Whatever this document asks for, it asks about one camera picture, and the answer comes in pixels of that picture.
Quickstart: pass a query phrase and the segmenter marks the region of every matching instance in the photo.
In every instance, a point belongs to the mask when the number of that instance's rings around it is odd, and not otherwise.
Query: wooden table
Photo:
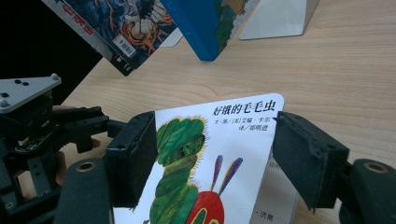
[[[235,37],[211,63],[198,60],[183,38],[158,49],[124,77],[103,59],[64,102],[96,106],[128,121],[150,110],[269,92],[367,158],[396,167],[396,1],[321,0],[304,35],[241,41]],[[64,148],[67,162],[101,157],[111,139],[84,155]],[[308,211],[295,223],[339,223],[335,209]]]

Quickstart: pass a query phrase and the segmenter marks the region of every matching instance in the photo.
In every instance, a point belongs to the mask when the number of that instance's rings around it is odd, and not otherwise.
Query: book cover
[[[162,0],[202,61],[214,61],[259,0]]]
[[[160,0],[64,0],[106,43],[138,68],[177,28]]]
[[[258,195],[283,105],[271,93],[156,111],[159,155],[138,206],[114,208],[116,223],[265,223]]]

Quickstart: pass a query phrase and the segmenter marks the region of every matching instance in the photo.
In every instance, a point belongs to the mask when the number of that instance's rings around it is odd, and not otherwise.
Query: book
[[[123,75],[128,76],[134,70],[99,34],[93,31],[91,26],[73,8],[60,0],[41,1],[81,36],[82,39],[89,43],[93,49],[113,64]]]
[[[259,0],[162,0],[201,61],[214,61]]]
[[[89,32],[90,36],[95,36],[96,42],[90,43],[102,44],[101,47],[106,48],[103,50],[106,51],[106,58],[117,68],[121,64],[121,68],[124,66],[128,70],[124,75],[129,75],[143,64],[177,28],[160,0],[52,0],[52,4],[53,2],[62,5],[63,11],[72,14],[74,23]]]
[[[270,93],[155,111],[157,160],[137,207],[114,208],[115,222],[290,223],[296,191],[271,167],[283,105]]]

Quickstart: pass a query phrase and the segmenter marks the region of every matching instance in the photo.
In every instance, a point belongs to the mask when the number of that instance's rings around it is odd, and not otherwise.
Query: bolt hole
[[[364,163],[364,167],[366,167],[366,169],[378,173],[378,174],[386,174],[388,172],[387,167],[378,164],[378,163],[374,163],[374,162],[366,162]]]
[[[126,145],[125,144],[119,144],[117,145],[117,149],[125,149]]]
[[[90,171],[91,169],[95,168],[95,163],[93,162],[84,162],[80,166],[77,167],[77,171],[79,172],[87,172]]]

